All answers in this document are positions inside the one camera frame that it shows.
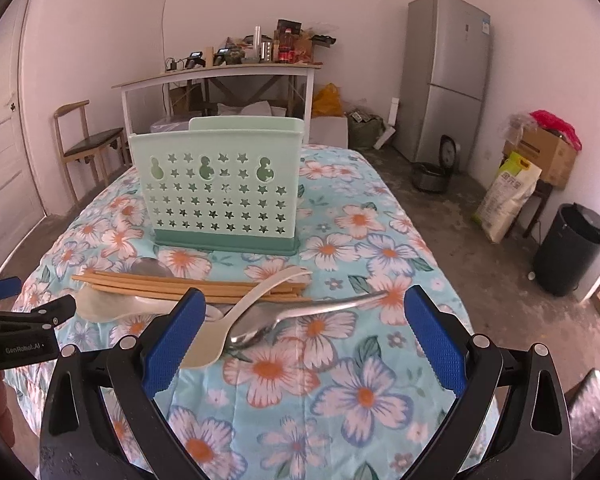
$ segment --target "chopstick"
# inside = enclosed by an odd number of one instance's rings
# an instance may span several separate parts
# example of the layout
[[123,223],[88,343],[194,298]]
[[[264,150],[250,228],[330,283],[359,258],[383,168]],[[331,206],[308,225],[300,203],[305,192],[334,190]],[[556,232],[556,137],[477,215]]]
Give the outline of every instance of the chopstick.
[[[128,296],[141,296],[157,300],[179,300],[192,286],[198,288],[209,303],[235,304],[245,296],[255,282],[208,282],[187,280],[184,278],[165,278],[161,276],[140,276],[122,272],[96,270],[72,279],[89,283],[96,290],[114,292]],[[282,283],[267,294],[264,301],[298,301],[299,294],[306,288],[305,283]]]
[[[129,274],[126,272],[107,272],[106,270],[92,270],[81,276],[108,276],[115,277],[117,280],[135,280],[137,282],[161,282],[161,283],[185,283],[189,286],[199,285],[224,285],[224,286],[236,286],[245,287],[247,290],[251,290],[258,283],[256,282],[210,282],[206,280],[189,280],[187,278],[167,278],[165,276],[142,276],[140,274]],[[282,292],[295,292],[305,290],[307,283],[293,283],[286,282],[276,286],[273,290]]]
[[[168,292],[152,292],[148,290],[133,290],[131,288],[120,288],[117,286],[109,285],[98,285],[96,283],[90,283],[92,288],[95,290],[101,290],[103,292],[112,292],[114,294],[123,294],[124,296],[141,296],[142,298],[152,298],[154,300],[172,300],[179,301],[183,297],[183,294],[173,294]],[[240,298],[234,296],[208,296],[205,294],[207,303],[225,303],[225,304],[236,304]],[[312,298],[301,298],[300,296],[288,296],[286,294],[278,294],[276,296],[265,295],[261,300],[275,301],[278,303],[304,303],[307,301],[313,301]]]

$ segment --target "white wall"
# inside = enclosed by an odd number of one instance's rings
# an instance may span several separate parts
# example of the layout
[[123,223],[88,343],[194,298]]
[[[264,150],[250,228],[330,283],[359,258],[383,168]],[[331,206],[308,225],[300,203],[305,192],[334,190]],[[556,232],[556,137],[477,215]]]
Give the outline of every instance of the white wall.
[[[52,115],[85,99],[92,134],[123,125],[120,92],[111,86],[164,69],[164,0],[30,0],[21,59],[22,113],[30,161],[46,211],[73,205],[58,163]],[[134,128],[164,114],[160,89],[134,97]],[[65,148],[82,139],[79,114],[61,119]],[[120,158],[109,153],[109,171]],[[70,163],[78,197],[93,187],[87,165]]]
[[[167,56],[182,57],[227,35],[269,32],[278,18],[333,25],[338,39],[319,49],[325,65],[318,83],[334,82],[346,100],[366,100],[388,113],[400,86],[406,8],[411,0],[166,0]],[[470,174],[488,186],[504,143],[499,131],[512,112],[546,108],[576,127],[584,144],[564,192],[542,218],[547,231],[561,202],[581,202],[600,213],[600,4],[597,0],[466,0],[491,14],[493,60]],[[206,9],[193,12],[192,8]],[[600,257],[582,280],[588,294]]]

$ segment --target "light blue tablecloth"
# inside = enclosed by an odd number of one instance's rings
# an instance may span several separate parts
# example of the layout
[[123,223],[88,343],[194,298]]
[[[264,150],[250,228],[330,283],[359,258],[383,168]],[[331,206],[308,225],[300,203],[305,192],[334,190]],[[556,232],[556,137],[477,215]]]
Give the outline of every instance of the light blue tablecloth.
[[[467,312],[420,234],[358,153],[307,146],[300,167],[296,256],[205,253],[156,246],[135,169],[101,193],[71,224],[24,285],[16,310],[80,287],[86,269],[124,272],[151,256],[176,276],[262,280],[299,264],[314,273],[305,295],[390,295],[368,308],[282,324],[266,341],[209,368],[181,370],[158,405],[187,450],[213,479],[400,478],[444,418],[454,395],[442,389],[404,319],[413,284],[469,329]],[[74,317],[61,345],[107,348],[139,334],[151,316],[93,324]],[[53,363],[18,368],[30,426],[40,430]],[[146,466],[112,392],[107,405],[128,457]],[[494,404],[466,465],[484,453]]]

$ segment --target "black trash can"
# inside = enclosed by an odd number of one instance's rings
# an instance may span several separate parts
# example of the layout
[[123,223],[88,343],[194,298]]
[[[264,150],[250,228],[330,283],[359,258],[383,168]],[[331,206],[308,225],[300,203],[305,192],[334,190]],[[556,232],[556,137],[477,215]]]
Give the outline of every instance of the black trash can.
[[600,252],[600,215],[580,204],[562,204],[534,257],[536,280],[554,296],[566,296]]

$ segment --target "refrigerator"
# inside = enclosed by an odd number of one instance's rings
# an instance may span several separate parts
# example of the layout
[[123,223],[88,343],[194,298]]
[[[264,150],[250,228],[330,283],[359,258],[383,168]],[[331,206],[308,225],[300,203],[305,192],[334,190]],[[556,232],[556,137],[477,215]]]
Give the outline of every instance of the refrigerator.
[[456,142],[466,171],[480,122],[491,18],[462,0],[409,4],[393,145],[411,162],[438,164],[440,137]]

